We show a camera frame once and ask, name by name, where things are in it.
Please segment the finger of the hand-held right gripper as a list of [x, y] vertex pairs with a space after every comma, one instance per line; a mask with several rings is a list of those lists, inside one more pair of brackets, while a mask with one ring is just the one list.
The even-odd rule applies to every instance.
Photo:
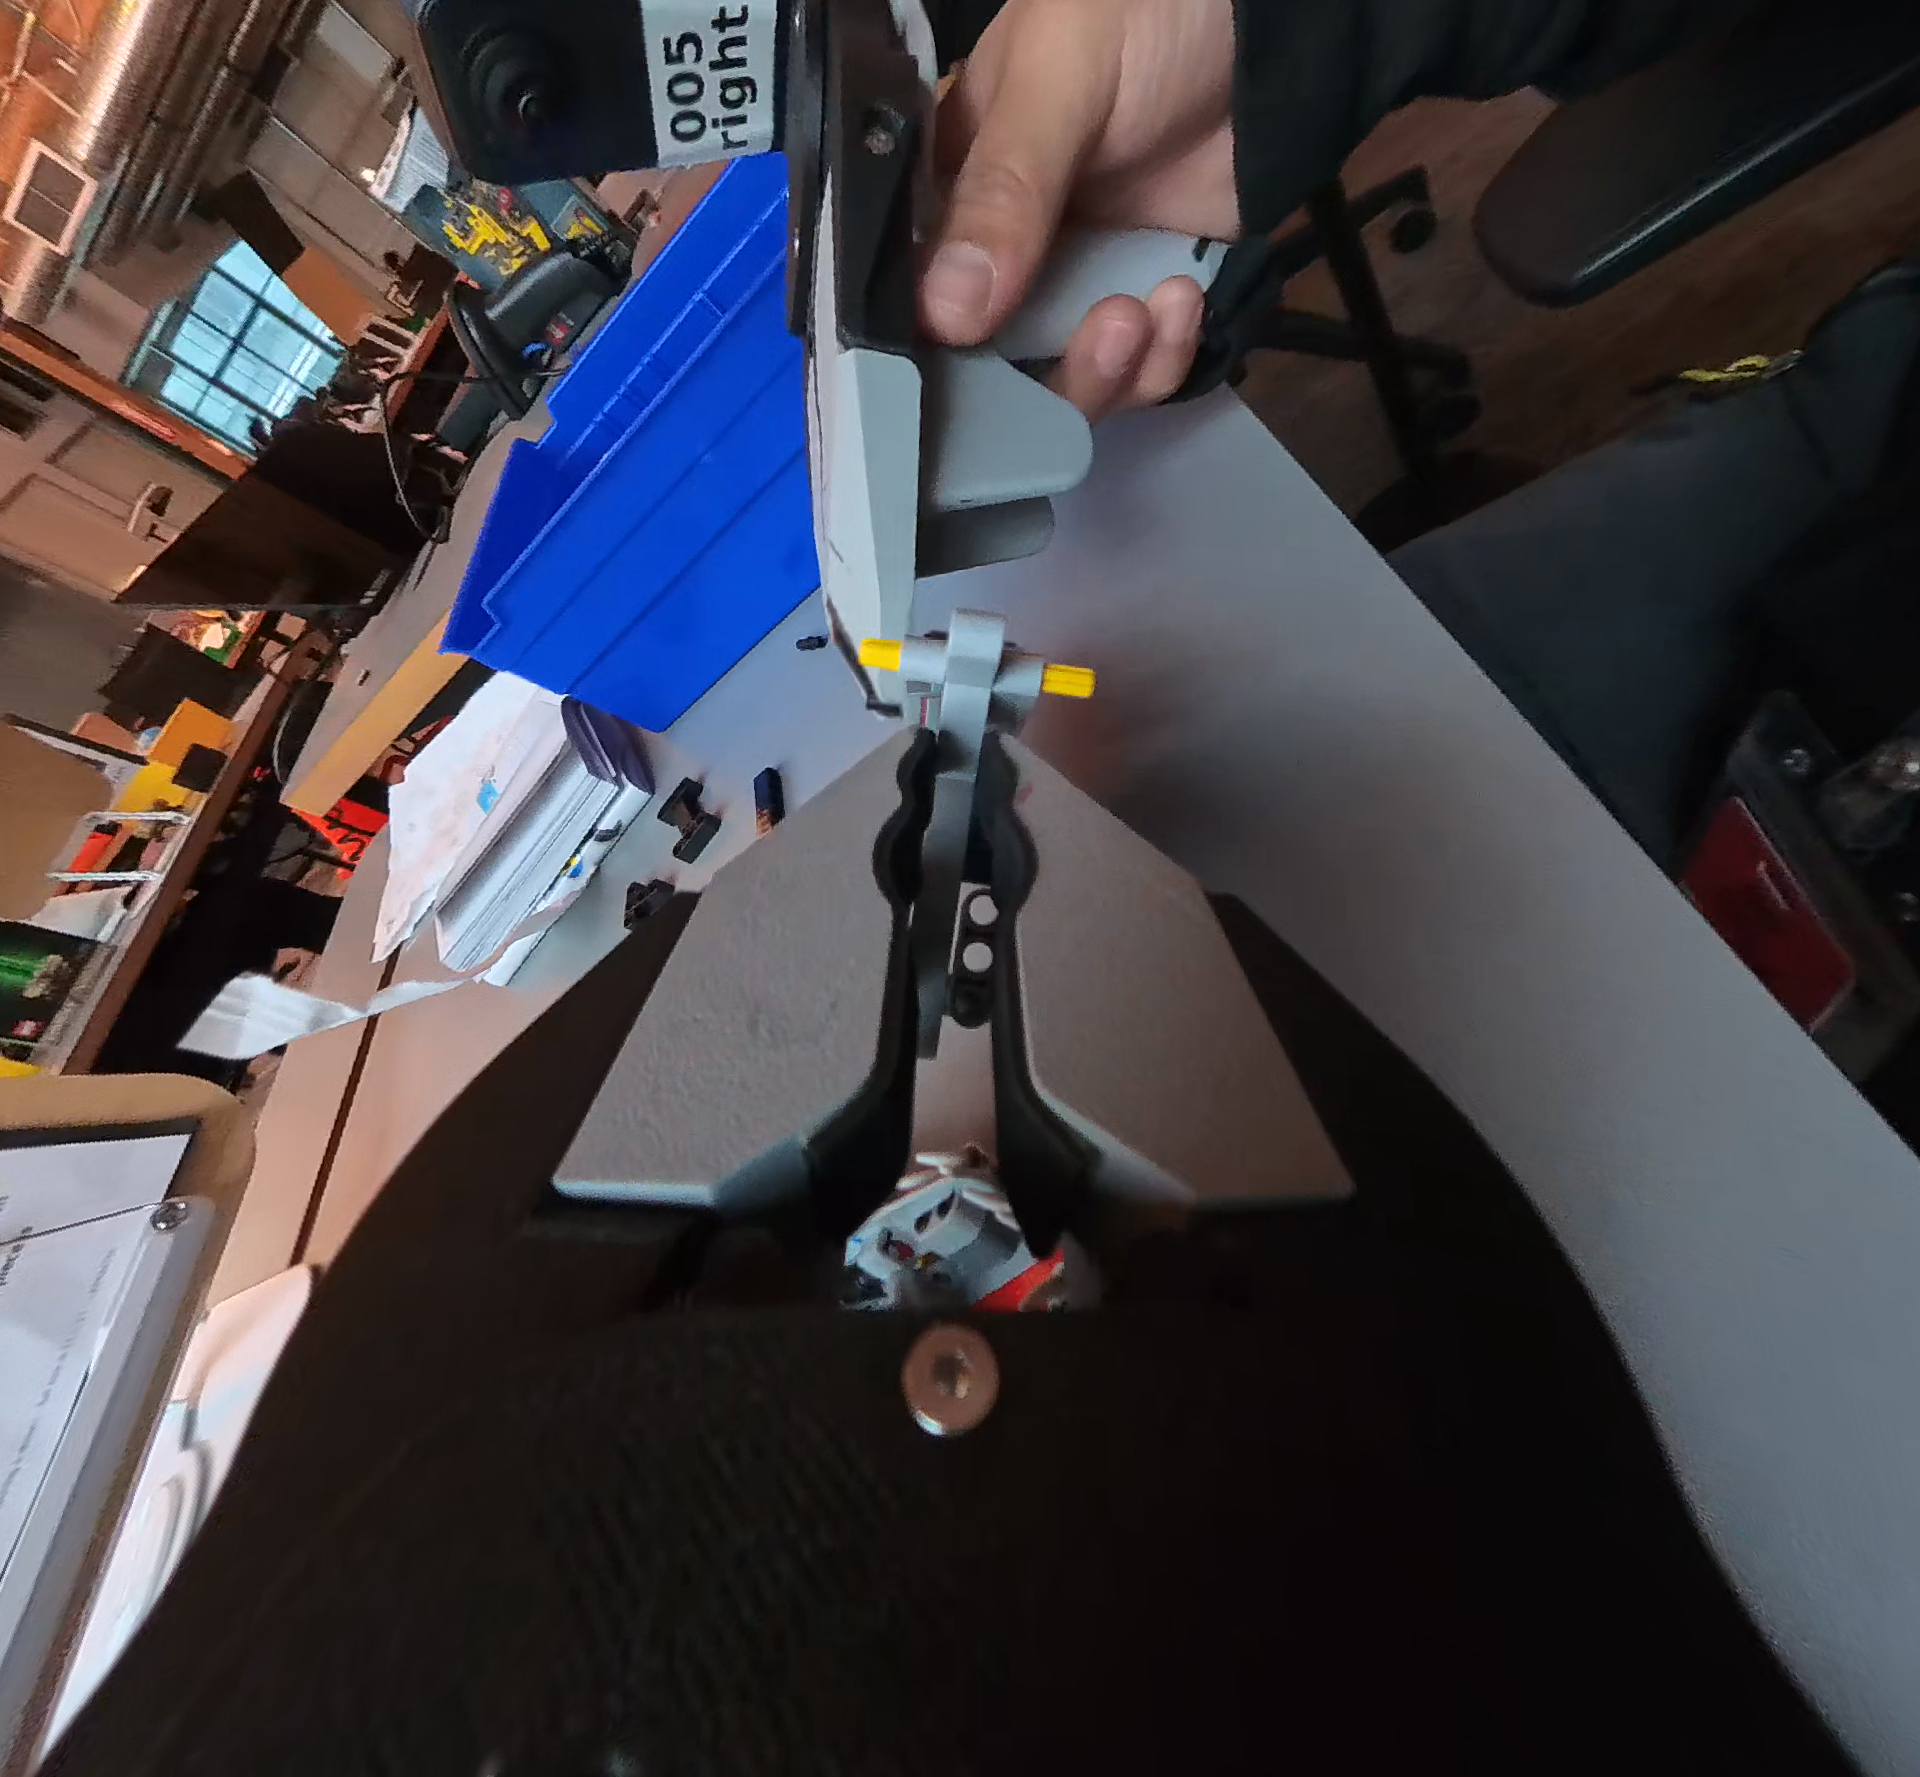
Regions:
[[807, 457], [812, 539], [830, 643], [873, 714], [907, 717], [897, 672], [873, 670], [867, 640], [909, 635], [917, 583], [921, 377], [909, 355], [842, 335], [852, 289], [836, 277], [839, 201], [822, 179], [807, 284]]

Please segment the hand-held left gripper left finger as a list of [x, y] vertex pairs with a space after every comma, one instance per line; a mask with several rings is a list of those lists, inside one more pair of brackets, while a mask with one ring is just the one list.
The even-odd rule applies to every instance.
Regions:
[[917, 1070], [911, 917], [937, 746], [900, 730], [719, 868], [554, 1192], [708, 1215], [873, 1215]]

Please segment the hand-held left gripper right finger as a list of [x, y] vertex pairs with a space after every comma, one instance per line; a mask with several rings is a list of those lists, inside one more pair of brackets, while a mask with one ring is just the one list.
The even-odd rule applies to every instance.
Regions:
[[1015, 738], [984, 741], [974, 931], [996, 1172], [1032, 1247], [1330, 1207], [1354, 1175], [1192, 874]]

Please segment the grey lego liftarm assembly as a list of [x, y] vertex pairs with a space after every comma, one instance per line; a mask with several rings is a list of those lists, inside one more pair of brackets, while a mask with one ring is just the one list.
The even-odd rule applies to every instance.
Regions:
[[1014, 738], [1043, 699], [1088, 701], [1095, 670], [1021, 652], [993, 613], [955, 611], [947, 633], [867, 636], [856, 650], [862, 670], [892, 676], [917, 702], [920, 727], [934, 740], [931, 803], [920, 846], [920, 889], [911, 907], [911, 965], [917, 981], [917, 1056], [939, 1051], [946, 1022], [974, 1026], [987, 1009], [993, 950], [972, 962], [972, 893], [991, 882], [991, 846], [980, 817], [980, 762], [993, 738]]

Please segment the blue plastic bin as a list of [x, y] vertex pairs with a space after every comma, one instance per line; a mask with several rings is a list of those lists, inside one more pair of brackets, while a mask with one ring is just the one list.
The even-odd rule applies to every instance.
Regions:
[[660, 733], [820, 581], [780, 153], [723, 165], [545, 405], [443, 652]]

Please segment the lego set box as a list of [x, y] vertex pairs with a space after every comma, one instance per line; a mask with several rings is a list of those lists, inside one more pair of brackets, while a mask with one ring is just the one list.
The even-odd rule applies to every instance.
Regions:
[[583, 181], [536, 181], [520, 189], [467, 179], [420, 185], [401, 211], [417, 242], [460, 277], [492, 292], [545, 253], [579, 256], [623, 287], [636, 238]]

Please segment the person's right hand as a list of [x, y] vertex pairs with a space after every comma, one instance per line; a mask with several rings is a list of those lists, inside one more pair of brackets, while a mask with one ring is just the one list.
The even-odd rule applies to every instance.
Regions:
[[984, 346], [1074, 225], [1240, 238], [1232, 0], [1009, 0], [942, 99], [920, 322]]

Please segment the stack of white booklets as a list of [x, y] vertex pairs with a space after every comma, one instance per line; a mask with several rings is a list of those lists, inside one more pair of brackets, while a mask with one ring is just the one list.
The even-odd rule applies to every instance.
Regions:
[[444, 971], [482, 971], [526, 926], [563, 911], [656, 799], [650, 738], [607, 711], [560, 699], [564, 749], [539, 774], [520, 776], [493, 806], [405, 939], [383, 942], [377, 913], [374, 960], [429, 936]]

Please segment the black desk phone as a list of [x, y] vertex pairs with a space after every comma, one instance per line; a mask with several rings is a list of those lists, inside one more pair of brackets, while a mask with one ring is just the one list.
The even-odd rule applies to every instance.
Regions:
[[467, 374], [444, 410], [439, 440], [473, 455], [493, 426], [526, 417], [626, 280], [626, 271], [602, 253], [554, 249], [492, 290], [451, 289], [446, 320]]

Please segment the pink plastic bag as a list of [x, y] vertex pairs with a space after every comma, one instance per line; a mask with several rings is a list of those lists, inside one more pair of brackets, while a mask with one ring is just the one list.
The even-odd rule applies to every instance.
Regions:
[[404, 983], [377, 990], [362, 1005], [338, 1003], [247, 973], [230, 981], [179, 1038], [179, 1049], [209, 1058], [247, 1062], [259, 1055], [374, 1020], [400, 1007], [467, 987], [464, 979]]

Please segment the red badge card holder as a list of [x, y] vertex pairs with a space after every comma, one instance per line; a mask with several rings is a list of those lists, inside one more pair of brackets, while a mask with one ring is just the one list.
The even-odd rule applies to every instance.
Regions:
[[1915, 719], [1847, 756], [1775, 690], [1727, 749], [1679, 885], [1852, 1083], [1915, 1047]]

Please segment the window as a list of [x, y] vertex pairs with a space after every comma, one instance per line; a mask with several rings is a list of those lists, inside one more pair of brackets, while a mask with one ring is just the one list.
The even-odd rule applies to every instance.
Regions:
[[246, 244], [161, 304], [132, 351], [123, 386], [247, 451], [256, 433], [331, 383], [339, 339]]

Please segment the yellow bin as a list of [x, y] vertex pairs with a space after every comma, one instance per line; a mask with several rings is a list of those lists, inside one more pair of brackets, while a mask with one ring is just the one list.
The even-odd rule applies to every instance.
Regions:
[[182, 701], [108, 809], [113, 813], [193, 813], [228, 767], [231, 738], [233, 723], [228, 714]]

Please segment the white stand base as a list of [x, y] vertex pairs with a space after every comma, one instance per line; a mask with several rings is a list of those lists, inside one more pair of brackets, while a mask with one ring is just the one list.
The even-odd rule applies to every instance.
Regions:
[[297, 1264], [211, 1307], [194, 1328], [88, 1615], [78, 1672], [101, 1681], [203, 1531], [318, 1269]]

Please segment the person's grey trousers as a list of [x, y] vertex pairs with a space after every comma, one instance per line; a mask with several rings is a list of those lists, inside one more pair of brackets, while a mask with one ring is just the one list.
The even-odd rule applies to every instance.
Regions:
[[1387, 561], [1662, 871], [1790, 692], [1843, 756], [1918, 707], [1918, 277], [1798, 360], [1559, 465]]

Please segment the printed instruction sheet stand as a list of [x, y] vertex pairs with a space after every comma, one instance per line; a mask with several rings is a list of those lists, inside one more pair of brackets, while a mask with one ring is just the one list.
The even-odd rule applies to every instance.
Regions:
[[254, 1172], [181, 1075], [3, 1087], [3, 1769], [30, 1773]]

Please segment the white air vent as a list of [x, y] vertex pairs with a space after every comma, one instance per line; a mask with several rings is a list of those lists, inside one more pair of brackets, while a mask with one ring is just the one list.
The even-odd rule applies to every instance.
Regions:
[[30, 137], [3, 205], [3, 222], [29, 242], [70, 256], [101, 191], [81, 163]]

